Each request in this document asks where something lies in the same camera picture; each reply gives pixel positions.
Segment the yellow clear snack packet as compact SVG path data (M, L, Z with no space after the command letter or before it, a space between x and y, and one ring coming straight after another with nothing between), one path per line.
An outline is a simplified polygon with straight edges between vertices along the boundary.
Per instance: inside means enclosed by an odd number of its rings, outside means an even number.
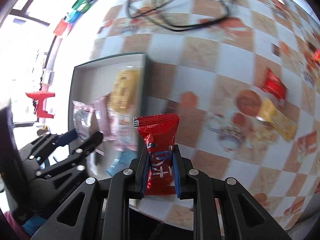
M110 108L118 113L126 113L135 103L140 70L125 69L119 72L110 96Z

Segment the gold snack packet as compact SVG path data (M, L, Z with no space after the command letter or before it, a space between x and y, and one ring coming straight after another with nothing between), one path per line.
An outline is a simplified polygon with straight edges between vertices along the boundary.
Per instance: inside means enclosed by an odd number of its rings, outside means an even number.
M297 123L281 113L268 98L262 101L256 119L269 123L286 141L295 137Z

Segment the red plastic stool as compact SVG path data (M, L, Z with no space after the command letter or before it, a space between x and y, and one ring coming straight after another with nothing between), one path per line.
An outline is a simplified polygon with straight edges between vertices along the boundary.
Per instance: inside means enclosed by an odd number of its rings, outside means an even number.
M34 113L38 118L50 118L53 119L54 115L49 114L46 110L43 108L43 103L48 98L53 98L55 96L55 93L39 90L36 92L30 92L25 93L27 97L37 101L37 105L35 107Z

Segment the pink snack packet on table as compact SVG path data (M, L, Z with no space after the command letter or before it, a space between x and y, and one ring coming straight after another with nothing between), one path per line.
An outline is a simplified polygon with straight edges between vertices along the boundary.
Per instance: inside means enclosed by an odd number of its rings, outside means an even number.
M108 109L110 118L110 130L114 136L114 148L123 151L126 148L131 151L138 150L138 139L136 130L133 126L132 111L129 109L126 113L120 113Z

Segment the pink cranberry crisp packet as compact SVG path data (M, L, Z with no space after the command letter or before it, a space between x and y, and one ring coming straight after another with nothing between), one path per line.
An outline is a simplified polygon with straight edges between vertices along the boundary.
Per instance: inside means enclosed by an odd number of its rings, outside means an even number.
M92 104L73 101L73 125L81 141L87 140L95 130L94 114Z

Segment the white shallow cardboard box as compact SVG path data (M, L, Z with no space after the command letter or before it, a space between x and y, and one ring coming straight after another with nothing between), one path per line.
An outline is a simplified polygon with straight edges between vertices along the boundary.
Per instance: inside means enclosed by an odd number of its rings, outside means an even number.
M99 180L127 168L140 155L142 140L133 118L145 111L145 80L151 62L144 53L123 53L89 61L73 70L68 128L78 142L100 132L88 159L88 174Z

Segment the blue basin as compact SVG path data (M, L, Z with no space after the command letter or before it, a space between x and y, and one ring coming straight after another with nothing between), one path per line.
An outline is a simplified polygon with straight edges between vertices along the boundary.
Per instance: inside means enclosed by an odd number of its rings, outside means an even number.
M81 12L77 10L72 10L67 16L66 16L66 22L68 24L73 24L79 17L81 16Z

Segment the dark red snack packet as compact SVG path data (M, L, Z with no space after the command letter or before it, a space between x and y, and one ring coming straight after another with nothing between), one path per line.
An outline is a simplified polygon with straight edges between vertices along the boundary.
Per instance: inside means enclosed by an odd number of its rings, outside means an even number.
M270 68L266 68L265 78L260 89L265 93L272 94L278 100L279 107L284 107L286 103L287 88Z

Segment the light blue snack packet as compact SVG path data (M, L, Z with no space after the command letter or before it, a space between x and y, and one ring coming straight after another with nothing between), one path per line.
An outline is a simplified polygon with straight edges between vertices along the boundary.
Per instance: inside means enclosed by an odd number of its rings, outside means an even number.
M106 170L111 177L117 172L129 168L131 161L137 158L137 152L132 150L122 151L120 157L116 158L112 165Z

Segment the red basin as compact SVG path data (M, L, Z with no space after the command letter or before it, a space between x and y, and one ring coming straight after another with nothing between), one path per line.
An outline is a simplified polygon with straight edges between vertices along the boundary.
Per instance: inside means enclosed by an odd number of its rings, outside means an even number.
M53 31L55 36L66 36L69 33L69 23L61 19Z

